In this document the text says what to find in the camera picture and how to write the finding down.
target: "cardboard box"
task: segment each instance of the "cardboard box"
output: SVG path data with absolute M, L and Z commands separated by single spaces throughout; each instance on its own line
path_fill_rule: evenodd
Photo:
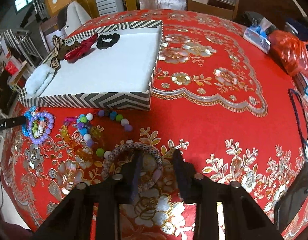
M 161 20 L 124 22 L 79 33 L 66 44 L 95 33 L 119 33 L 108 49 L 96 49 L 72 65 L 60 69 L 40 97 L 31 98 L 25 88 L 18 100 L 25 107 L 81 107 L 150 110 L 153 79 L 163 37 Z M 50 64 L 50 53 L 43 63 Z

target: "green bead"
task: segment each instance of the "green bead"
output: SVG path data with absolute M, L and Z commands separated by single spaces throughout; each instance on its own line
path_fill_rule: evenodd
M 115 117 L 115 120 L 120 122 L 121 120 L 123 119 L 123 116 L 121 114 L 118 114 L 116 117 Z
M 98 156 L 98 157 L 100 157 L 100 158 L 103 158 L 104 157 L 104 150 L 102 149 L 102 148 L 98 148 L 97 150 L 96 150 L 96 155 Z
M 82 116 L 79 120 L 83 123 L 87 123 L 88 121 L 86 116 Z

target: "purple bead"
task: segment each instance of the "purple bead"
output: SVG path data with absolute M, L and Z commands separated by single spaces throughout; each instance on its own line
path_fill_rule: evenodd
M 79 122 L 78 124 L 77 124 L 77 127 L 78 127 L 78 129 L 79 130 L 82 130 L 83 128 L 84 128 L 84 123 L 83 122 Z
M 99 117 L 103 117 L 104 115 L 105 115 L 104 110 L 98 111 L 98 116 L 99 116 Z
M 87 145 L 88 147 L 92 147 L 93 144 L 94 144 L 94 141 L 93 141 L 92 139 L 89 139 L 89 140 L 86 142 L 86 145 Z
M 126 132 L 130 132 L 130 131 L 133 130 L 133 127 L 132 127 L 132 125 L 127 124 L 127 125 L 124 126 L 124 130 L 125 130 Z

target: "black strap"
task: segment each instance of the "black strap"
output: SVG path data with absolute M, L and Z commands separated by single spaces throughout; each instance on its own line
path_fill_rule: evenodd
M 296 98 L 299 101 L 299 103 L 301 105 L 301 108 L 302 108 L 302 111 L 303 111 L 303 116 L 304 116 L 304 119 L 305 119 L 305 122 L 306 122 L 306 129 L 307 129 L 307 136 L 306 136 L 306 138 L 308 137 L 308 122 L 306 120 L 305 110 L 304 110 L 303 105 L 302 105 L 301 96 L 295 90 L 289 88 L 288 89 L 288 95 L 290 97 L 290 100 L 292 102 L 292 106 L 293 106 L 293 109 L 294 109 L 294 113 L 295 113 L 295 117 L 296 117 L 296 122 L 297 122 L 297 129 L 298 129 L 298 133 L 300 135 L 302 146 L 303 146 L 304 157 L 308 161 L 308 158 L 307 158 L 307 156 L 305 154 L 305 147 L 308 147 L 308 143 L 307 143 L 307 139 L 305 139 L 303 134 L 302 134 L 300 119 L 299 119 L 299 116 L 298 116 L 298 113 L 297 113 L 297 109 L 296 109 L 296 105 L 295 105 L 293 94 L 296 95 Z

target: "red packet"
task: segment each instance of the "red packet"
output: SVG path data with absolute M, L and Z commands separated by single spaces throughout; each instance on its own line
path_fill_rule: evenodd
M 9 61 L 5 66 L 5 70 L 13 76 L 18 71 L 18 68 L 12 61 Z

